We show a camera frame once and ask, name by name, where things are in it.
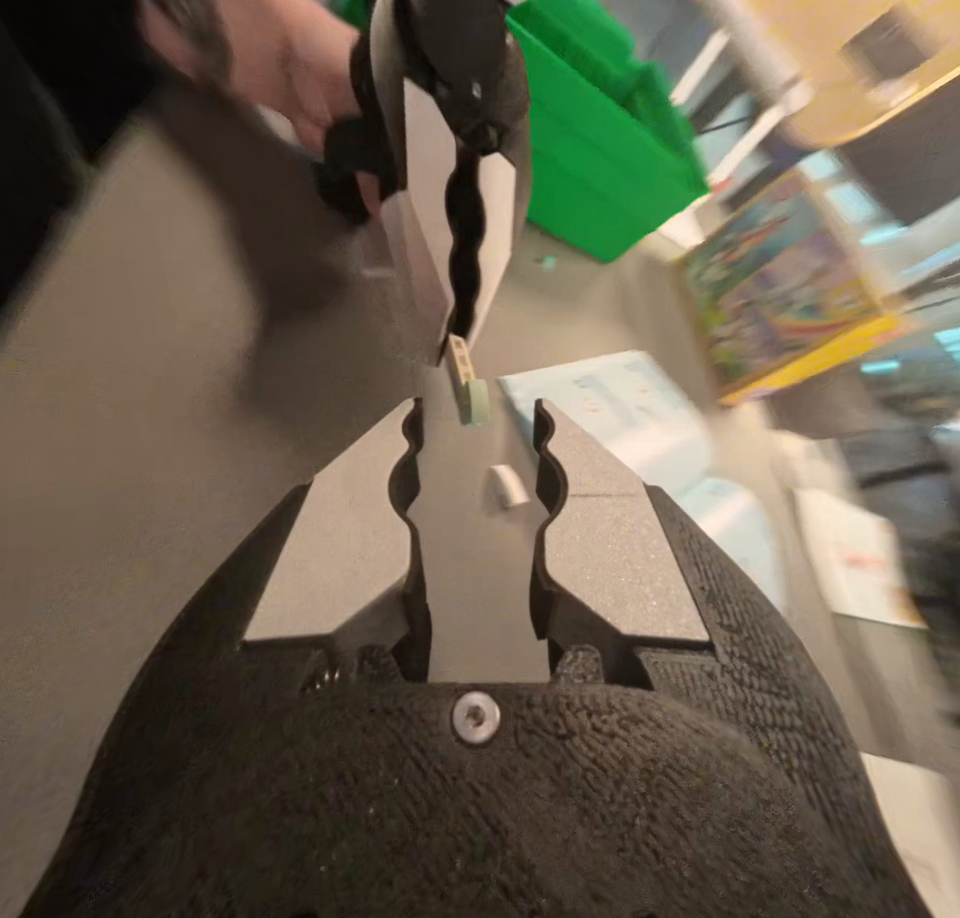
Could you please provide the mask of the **white and mint lego piece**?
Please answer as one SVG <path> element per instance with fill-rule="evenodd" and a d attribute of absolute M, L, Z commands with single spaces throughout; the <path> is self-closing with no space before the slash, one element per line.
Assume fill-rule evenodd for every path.
<path fill-rule="evenodd" d="M 476 376 L 466 341 L 450 334 L 445 341 L 443 363 L 450 378 L 460 423 L 477 427 L 490 420 L 490 398 L 487 382 Z"/>

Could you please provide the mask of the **pale wooden furniture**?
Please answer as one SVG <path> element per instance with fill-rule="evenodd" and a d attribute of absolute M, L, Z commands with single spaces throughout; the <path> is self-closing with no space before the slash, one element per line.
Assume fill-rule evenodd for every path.
<path fill-rule="evenodd" d="M 789 135 L 841 145 L 958 80 L 959 0 L 698 0 Z"/>

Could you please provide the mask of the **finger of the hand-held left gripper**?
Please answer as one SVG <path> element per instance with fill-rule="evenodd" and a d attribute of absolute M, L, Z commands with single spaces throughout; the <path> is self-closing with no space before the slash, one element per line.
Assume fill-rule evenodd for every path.
<path fill-rule="evenodd" d="M 414 82 L 397 0 L 374 0 L 372 9 L 371 75 L 397 185 L 382 203 L 380 220 L 396 274 L 402 347 L 439 365 L 454 306 L 445 202 L 457 145 L 434 98 Z"/>
<path fill-rule="evenodd" d="M 448 331 L 474 343 L 513 252 L 518 172 L 502 153 L 462 148 L 448 182 L 451 232 Z"/>

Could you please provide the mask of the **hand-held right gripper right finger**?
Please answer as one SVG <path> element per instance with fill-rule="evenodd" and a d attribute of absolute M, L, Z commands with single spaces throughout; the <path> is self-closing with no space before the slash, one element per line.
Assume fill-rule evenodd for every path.
<path fill-rule="evenodd" d="M 531 621 L 557 664 L 576 647 L 602 664 L 637 648 L 705 651 L 711 638 L 641 476 L 553 402 L 534 403 Z"/>

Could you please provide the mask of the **white paper leaflet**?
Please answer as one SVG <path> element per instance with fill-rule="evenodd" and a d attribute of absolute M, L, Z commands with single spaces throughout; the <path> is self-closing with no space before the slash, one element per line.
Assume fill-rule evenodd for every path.
<path fill-rule="evenodd" d="M 829 492 L 794 493 L 798 526 L 824 600 L 837 615 L 926 630 L 892 524 Z"/>

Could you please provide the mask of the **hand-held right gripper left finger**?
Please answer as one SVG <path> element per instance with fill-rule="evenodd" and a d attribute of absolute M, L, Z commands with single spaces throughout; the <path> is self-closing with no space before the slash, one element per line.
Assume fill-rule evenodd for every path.
<path fill-rule="evenodd" d="M 419 533 L 424 403 L 400 402 L 310 482 L 244 633 L 249 648 L 319 648 L 334 669 L 386 648 L 426 679 L 433 635 Z"/>

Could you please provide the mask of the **person's left hand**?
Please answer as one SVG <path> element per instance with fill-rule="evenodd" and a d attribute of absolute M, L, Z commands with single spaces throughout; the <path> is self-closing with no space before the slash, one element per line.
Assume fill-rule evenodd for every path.
<path fill-rule="evenodd" d="M 351 59 L 359 33 L 316 0 L 137 0 L 151 51 L 196 86 L 286 120 L 325 157 L 330 129 L 359 116 Z"/>

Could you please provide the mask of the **open lego instruction booklet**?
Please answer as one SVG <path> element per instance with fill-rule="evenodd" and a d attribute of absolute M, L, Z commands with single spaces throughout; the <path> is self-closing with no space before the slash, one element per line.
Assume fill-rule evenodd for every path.
<path fill-rule="evenodd" d="M 528 439 L 536 400 L 553 403 L 642 480 L 667 492 L 786 614 L 778 542 L 760 500 L 714 472 L 706 421 L 647 353 L 556 364 L 498 383 Z"/>

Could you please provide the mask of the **colourful lego box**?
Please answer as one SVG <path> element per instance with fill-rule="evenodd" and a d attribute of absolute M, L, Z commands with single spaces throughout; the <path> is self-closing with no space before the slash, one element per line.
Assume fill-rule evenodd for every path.
<path fill-rule="evenodd" d="M 803 383 L 918 329 L 854 238 L 793 168 L 678 259 L 720 405 Z"/>

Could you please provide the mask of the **white curved lego brick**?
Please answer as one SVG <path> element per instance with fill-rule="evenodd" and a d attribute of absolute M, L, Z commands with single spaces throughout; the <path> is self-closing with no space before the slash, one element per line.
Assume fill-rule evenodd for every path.
<path fill-rule="evenodd" d="M 530 503 L 530 496 L 519 473 L 508 464 L 488 468 L 488 483 L 497 506 L 512 511 Z"/>

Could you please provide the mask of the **green plastic bin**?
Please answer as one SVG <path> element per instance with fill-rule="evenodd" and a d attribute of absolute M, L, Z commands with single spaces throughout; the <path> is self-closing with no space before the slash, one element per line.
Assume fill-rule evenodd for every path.
<path fill-rule="evenodd" d="M 362 30 L 370 0 L 341 0 Z M 596 0 L 531 0 L 508 13 L 530 86 L 527 216 L 609 263 L 707 194 L 688 120 L 658 65 Z"/>

